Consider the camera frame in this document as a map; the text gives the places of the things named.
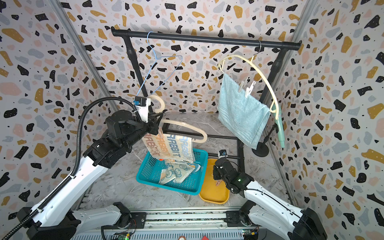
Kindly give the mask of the cream RABBIT lettered towel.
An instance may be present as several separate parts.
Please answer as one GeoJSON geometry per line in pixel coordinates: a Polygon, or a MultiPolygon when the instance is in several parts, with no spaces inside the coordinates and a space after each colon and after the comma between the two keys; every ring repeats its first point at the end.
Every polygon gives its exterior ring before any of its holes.
{"type": "Polygon", "coordinates": [[[190,137],[164,134],[162,129],[159,129],[157,135],[146,134],[142,141],[155,159],[187,163],[195,161],[193,142],[190,137]]]}

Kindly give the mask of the cream towel blue cartoon print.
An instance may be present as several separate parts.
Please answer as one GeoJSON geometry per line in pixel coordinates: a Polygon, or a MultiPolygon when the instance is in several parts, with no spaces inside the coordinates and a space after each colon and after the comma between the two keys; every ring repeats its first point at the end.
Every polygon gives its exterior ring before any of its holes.
{"type": "Polygon", "coordinates": [[[189,175],[198,172],[200,168],[201,166],[196,163],[165,160],[165,168],[161,171],[159,184],[182,183],[189,175]]]}

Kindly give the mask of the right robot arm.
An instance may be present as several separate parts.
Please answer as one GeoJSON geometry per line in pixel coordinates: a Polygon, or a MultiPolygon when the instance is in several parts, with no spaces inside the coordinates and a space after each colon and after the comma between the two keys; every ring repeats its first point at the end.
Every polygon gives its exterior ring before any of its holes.
{"type": "Polygon", "coordinates": [[[245,172],[238,172],[225,156],[215,162],[213,175],[233,194],[247,201],[227,214],[226,223],[245,227],[262,226],[284,240],[326,240],[318,214],[291,205],[265,189],[245,172]]]}

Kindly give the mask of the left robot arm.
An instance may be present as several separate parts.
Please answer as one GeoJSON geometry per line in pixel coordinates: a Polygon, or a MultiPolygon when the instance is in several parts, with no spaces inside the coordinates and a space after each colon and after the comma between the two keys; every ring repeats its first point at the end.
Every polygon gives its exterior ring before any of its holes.
{"type": "Polygon", "coordinates": [[[82,133],[88,112],[108,101],[101,98],[85,107],[79,118],[76,159],[72,172],[38,204],[17,213],[19,224],[5,235],[10,239],[21,228],[31,240],[69,240],[75,235],[103,226],[125,227],[130,211],[122,203],[91,211],[74,211],[73,205],[85,191],[118,160],[130,153],[146,134],[156,135],[165,103],[158,96],[136,97],[128,101],[130,110],[119,110],[106,119],[107,130],[86,151],[82,133]]]}

